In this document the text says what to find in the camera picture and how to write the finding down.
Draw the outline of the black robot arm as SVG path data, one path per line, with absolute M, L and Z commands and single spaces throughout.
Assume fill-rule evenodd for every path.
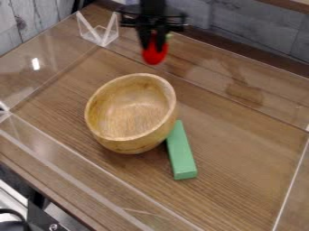
M 188 15 L 168 5 L 168 0 L 140 0 L 136 5 L 118 8 L 121 26 L 134 28 L 142 47 L 148 49 L 154 43 L 157 52 L 164 51 L 170 32 L 185 30 Z

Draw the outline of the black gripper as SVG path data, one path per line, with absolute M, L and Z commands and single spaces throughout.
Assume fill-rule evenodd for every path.
M 149 48 L 152 30 L 157 28 L 156 49 L 162 52 L 168 41 L 168 32 L 182 32 L 188 25 L 188 14 L 172 6 L 166 6 L 161 14 L 148 14 L 142 11 L 140 5 L 124 5 L 118 8 L 118 13 L 121 14 L 121 25 L 124 27 L 138 27 L 137 31 L 145 50 Z

